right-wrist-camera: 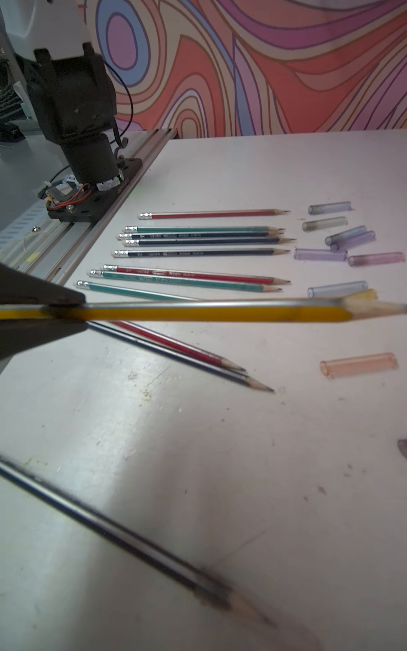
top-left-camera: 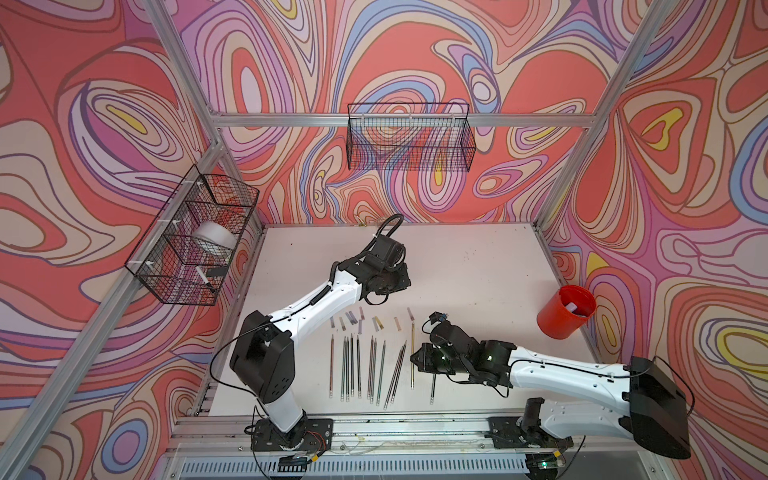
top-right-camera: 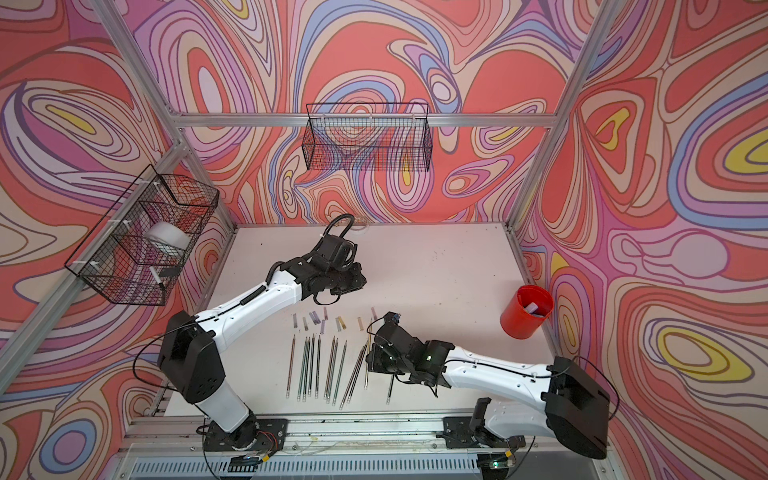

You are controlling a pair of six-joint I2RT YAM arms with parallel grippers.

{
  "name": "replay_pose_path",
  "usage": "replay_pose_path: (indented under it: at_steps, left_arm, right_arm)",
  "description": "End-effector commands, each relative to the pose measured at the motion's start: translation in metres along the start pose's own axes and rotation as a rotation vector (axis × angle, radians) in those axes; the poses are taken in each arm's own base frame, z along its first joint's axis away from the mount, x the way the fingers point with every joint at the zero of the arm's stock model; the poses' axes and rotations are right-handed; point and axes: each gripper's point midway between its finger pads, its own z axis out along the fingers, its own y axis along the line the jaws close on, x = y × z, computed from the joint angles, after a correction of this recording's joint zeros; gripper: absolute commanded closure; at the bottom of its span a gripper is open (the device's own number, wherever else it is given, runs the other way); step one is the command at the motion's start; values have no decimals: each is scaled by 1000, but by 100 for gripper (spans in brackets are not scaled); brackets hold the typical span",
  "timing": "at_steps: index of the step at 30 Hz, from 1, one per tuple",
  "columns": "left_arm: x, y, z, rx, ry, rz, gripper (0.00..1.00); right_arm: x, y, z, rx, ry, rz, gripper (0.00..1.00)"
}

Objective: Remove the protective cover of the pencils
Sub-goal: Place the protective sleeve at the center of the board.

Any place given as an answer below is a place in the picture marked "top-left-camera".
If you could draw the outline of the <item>green pencil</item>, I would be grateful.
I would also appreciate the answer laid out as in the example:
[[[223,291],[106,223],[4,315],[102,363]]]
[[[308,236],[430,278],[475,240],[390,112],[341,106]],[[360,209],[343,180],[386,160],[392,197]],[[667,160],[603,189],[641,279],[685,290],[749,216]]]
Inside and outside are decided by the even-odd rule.
[[[379,406],[381,403],[381,397],[382,397],[382,390],[383,390],[383,380],[384,380],[384,367],[386,363],[386,340],[382,342],[382,348],[381,348],[381,357],[380,357],[380,365],[379,365],[379,377],[378,377],[378,384],[377,384],[377,390],[376,390],[376,406]]]
[[[341,380],[340,380],[340,401],[347,401],[348,387],[348,338],[345,336],[342,340],[341,349]]]
[[[375,389],[376,389],[376,363],[377,363],[377,349],[378,341],[375,337],[371,338],[370,345],[370,365],[369,365],[369,381],[368,381],[368,399],[371,404],[374,403]]]

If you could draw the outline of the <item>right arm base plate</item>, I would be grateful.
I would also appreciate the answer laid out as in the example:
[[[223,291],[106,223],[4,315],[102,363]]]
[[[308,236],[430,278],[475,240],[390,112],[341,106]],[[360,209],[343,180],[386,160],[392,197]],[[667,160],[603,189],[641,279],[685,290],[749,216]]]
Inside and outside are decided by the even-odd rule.
[[[490,417],[484,434],[496,449],[557,449],[565,451],[574,446],[571,437],[560,439],[540,426],[524,426],[521,417]]]

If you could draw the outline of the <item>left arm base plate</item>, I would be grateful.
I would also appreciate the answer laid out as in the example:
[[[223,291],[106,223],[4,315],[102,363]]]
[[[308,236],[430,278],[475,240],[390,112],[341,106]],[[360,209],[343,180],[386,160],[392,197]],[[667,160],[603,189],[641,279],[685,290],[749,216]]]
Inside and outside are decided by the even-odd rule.
[[[289,432],[280,431],[270,420],[258,420],[244,429],[254,452],[322,453],[332,446],[331,418],[300,420]]]

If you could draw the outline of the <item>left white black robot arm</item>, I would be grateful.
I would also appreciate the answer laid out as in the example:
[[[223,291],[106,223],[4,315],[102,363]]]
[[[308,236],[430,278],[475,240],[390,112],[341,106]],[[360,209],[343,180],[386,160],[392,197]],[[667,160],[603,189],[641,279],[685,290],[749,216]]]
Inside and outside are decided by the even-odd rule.
[[[306,412],[292,391],[295,347],[346,308],[360,301],[381,305],[411,286],[406,247],[393,237],[403,222],[402,214],[388,217],[359,253],[334,262],[328,279],[297,301],[270,314],[258,310],[248,314],[240,333],[213,356],[229,354],[228,366],[238,382],[215,381],[253,395],[273,430],[296,436],[304,427]]]

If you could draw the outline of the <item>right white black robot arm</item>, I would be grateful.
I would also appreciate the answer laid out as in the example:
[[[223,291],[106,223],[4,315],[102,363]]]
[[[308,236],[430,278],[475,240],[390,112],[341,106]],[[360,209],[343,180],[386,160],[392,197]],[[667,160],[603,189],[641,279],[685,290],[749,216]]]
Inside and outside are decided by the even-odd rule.
[[[634,356],[626,364],[589,363],[542,354],[511,342],[478,341],[441,312],[422,330],[428,336],[410,356],[415,368],[459,385],[481,385],[507,397],[515,388],[567,396],[565,403],[530,398],[516,429],[525,445],[573,436],[633,440],[656,455],[692,455],[688,399],[656,359]]]

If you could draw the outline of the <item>bundle of coloured pencils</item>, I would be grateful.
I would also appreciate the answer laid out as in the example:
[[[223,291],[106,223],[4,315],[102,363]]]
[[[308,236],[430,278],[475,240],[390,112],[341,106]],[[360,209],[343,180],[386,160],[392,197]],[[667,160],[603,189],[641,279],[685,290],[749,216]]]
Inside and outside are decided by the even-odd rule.
[[[393,372],[394,372],[394,369],[395,369],[395,366],[396,366],[396,363],[397,363],[398,354],[397,354],[397,357],[396,357],[396,361],[395,361],[395,365],[394,365],[394,368],[393,368]],[[392,388],[392,387],[391,387],[391,385],[392,385],[392,383],[391,383],[391,382],[392,382],[392,379],[393,379],[393,372],[392,372],[391,381],[390,381],[390,383],[389,383],[389,387],[388,387],[387,395],[386,395],[386,398],[385,398],[385,402],[384,402],[384,407],[383,407],[383,409],[384,409],[384,410],[387,410],[387,409],[388,409],[388,405],[387,405],[387,404],[388,404],[389,395],[390,395],[390,393],[391,393],[391,388]]]

